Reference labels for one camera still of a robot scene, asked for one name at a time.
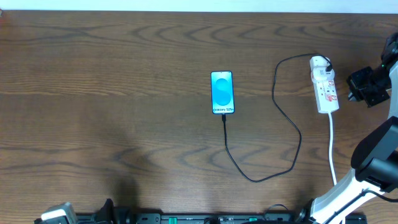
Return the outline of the blue Galaxy smartphone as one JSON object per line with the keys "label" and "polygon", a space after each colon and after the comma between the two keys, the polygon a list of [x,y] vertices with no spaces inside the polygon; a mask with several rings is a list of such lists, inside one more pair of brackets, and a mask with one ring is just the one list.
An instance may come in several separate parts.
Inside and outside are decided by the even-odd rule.
{"label": "blue Galaxy smartphone", "polygon": [[213,114],[233,114],[234,89],[231,71],[211,72],[211,104]]}

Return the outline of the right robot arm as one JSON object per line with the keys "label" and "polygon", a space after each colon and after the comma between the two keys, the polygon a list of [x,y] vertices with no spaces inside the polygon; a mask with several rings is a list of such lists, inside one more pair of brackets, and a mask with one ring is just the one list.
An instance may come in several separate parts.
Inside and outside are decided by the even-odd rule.
{"label": "right robot arm", "polygon": [[384,193],[397,188],[397,34],[390,35],[381,54],[381,65],[366,67],[348,79],[348,99],[369,107],[389,100],[387,120],[366,136],[354,150],[351,168],[324,195],[311,199],[294,223],[366,223],[353,211],[374,197],[388,202]]}

